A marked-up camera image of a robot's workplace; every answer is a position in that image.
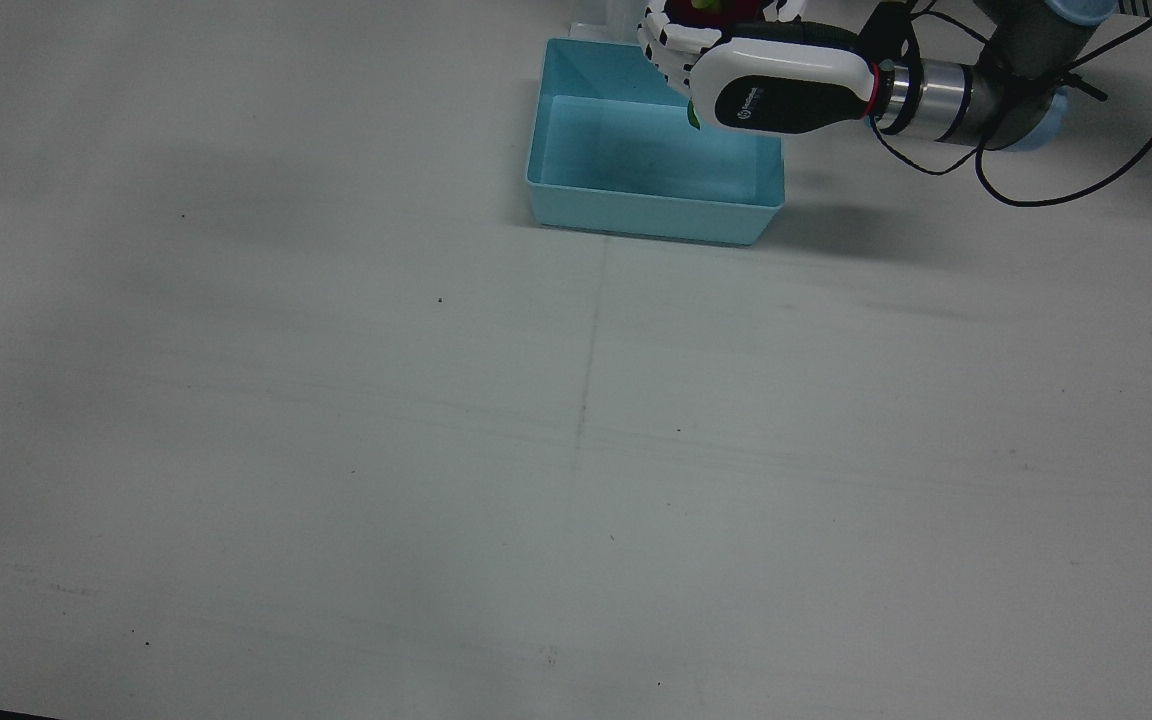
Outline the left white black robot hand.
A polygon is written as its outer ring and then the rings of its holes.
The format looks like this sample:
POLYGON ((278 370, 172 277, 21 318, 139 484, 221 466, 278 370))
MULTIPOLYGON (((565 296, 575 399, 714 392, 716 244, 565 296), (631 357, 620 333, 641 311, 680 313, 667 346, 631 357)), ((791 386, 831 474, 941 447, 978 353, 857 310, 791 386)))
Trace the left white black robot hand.
POLYGON ((882 74, 803 1, 649 1, 637 44, 694 126, 804 135, 873 113, 882 74))

